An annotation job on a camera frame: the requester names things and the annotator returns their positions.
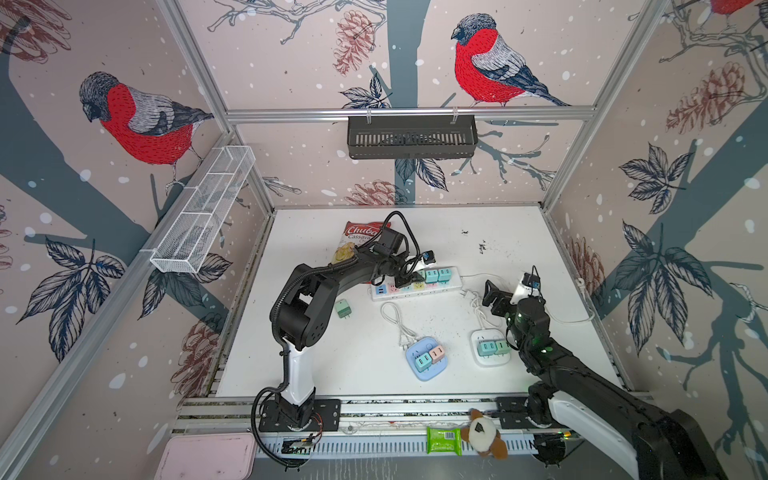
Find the white long power strip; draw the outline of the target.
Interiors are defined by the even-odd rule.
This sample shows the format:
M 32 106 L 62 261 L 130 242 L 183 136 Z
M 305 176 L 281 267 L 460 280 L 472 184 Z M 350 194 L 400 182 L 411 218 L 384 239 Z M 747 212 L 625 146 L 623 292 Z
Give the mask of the white long power strip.
M 370 298 L 373 301 L 393 301 L 407 297 L 431 295 L 450 291 L 462 290 L 463 280 L 457 267 L 443 267 L 453 270 L 453 278 L 448 283 L 426 284 L 424 281 L 413 283 L 405 288 L 397 288 L 394 278 L 387 277 L 380 285 L 372 285 L 369 288 Z

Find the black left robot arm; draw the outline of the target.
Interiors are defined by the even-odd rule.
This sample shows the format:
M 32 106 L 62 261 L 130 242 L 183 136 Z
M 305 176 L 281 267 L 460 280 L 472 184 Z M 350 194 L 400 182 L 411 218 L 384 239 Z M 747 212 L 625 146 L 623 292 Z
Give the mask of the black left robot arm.
M 311 423 L 316 387 L 310 348 L 326 332 L 338 295 L 357 285 L 378 286 L 388 277 L 396 287 L 421 282 L 418 264 L 433 260 L 431 251 L 422 252 L 404 214 L 394 210 L 385 217 L 378 233 L 353 248 L 349 259 L 294 268 L 269 312 L 272 336 L 281 347 L 282 379 L 278 385 L 266 386 L 257 393 L 250 414 L 254 439 L 268 458 L 286 471 L 299 470 L 306 464 L 272 452 L 260 436 L 256 416 L 273 402 L 278 417 L 290 426 Z

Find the green plug adapter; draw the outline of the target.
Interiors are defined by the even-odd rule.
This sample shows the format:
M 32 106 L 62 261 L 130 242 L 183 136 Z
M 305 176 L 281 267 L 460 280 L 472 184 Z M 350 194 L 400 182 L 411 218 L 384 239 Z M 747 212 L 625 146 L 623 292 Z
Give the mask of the green plug adapter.
M 334 307 L 339 318 L 347 318 L 352 313 L 352 308 L 346 299 L 337 300 Z
M 511 352 L 511 347 L 506 340 L 496 340 L 494 345 L 495 355 L 508 355 Z

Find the white square power socket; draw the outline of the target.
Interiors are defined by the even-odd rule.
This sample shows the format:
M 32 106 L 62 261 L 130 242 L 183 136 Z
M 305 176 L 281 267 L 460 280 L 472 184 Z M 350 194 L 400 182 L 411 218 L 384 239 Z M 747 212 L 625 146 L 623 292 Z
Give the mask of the white square power socket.
M 506 365 L 511 360 L 512 349 L 504 334 L 495 328 L 478 329 L 470 334 L 471 352 L 480 367 Z

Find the pink plug adapter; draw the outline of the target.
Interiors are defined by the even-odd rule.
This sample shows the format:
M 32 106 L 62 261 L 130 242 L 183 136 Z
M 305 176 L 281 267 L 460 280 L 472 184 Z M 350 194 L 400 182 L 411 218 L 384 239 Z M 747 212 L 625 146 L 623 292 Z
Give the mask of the pink plug adapter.
M 445 351 L 442 346 L 437 345 L 429 351 L 432 363 L 437 364 L 445 357 Z

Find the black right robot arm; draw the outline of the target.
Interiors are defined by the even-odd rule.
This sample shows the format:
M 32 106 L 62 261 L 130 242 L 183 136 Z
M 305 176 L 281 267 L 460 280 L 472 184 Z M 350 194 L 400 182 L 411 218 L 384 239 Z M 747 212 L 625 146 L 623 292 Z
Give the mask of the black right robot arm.
M 697 421 L 668 412 L 594 372 L 550 334 L 542 296 L 514 299 L 487 281 L 483 306 L 506 323 L 505 340 L 538 381 L 527 416 L 569 428 L 634 479 L 723 479 L 726 473 Z

